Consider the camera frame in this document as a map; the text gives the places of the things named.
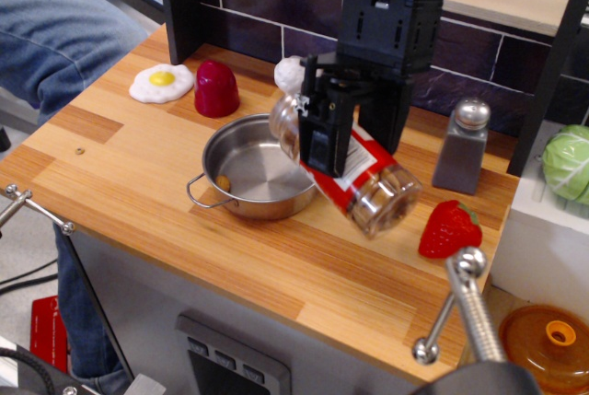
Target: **red cup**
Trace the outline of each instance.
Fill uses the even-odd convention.
[[[204,61],[196,72],[194,107],[206,117],[228,116],[239,107],[236,77],[225,64]]]

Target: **wooden countertop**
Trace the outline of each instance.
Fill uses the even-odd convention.
[[[415,211],[377,240],[366,240],[322,196],[282,221],[240,219],[194,205],[186,183],[202,172],[216,129],[269,112],[281,93],[272,64],[204,45],[186,65],[196,72],[206,58],[236,74],[241,106],[233,115],[202,117],[192,91],[164,105],[131,99],[138,72],[169,62],[163,27],[7,157],[0,185],[31,189],[33,200],[78,230],[409,381],[455,368],[466,344],[456,311],[439,362],[424,367],[411,357],[449,289],[443,262],[417,253],[420,236],[433,208],[457,198],[479,215],[482,249],[492,259],[517,185],[505,174],[514,139],[491,133],[476,196],[435,189],[447,118],[413,109],[396,159],[425,191]],[[213,197],[205,180],[192,192]]]

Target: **fake fried egg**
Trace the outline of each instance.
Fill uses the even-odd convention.
[[[129,94],[143,103],[166,103],[184,96],[194,85],[186,65],[158,64],[139,73]]]

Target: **egg yolk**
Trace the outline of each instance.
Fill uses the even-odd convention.
[[[171,85],[176,80],[176,77],[168,71],[156,71],[149,76],[149,82],[157,87],[165,87]]]

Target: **green cabbage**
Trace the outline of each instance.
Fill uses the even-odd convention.
[[[589,127],[562,128],[550,137],[542,162],[546,183],[556,194],[589,204]]]

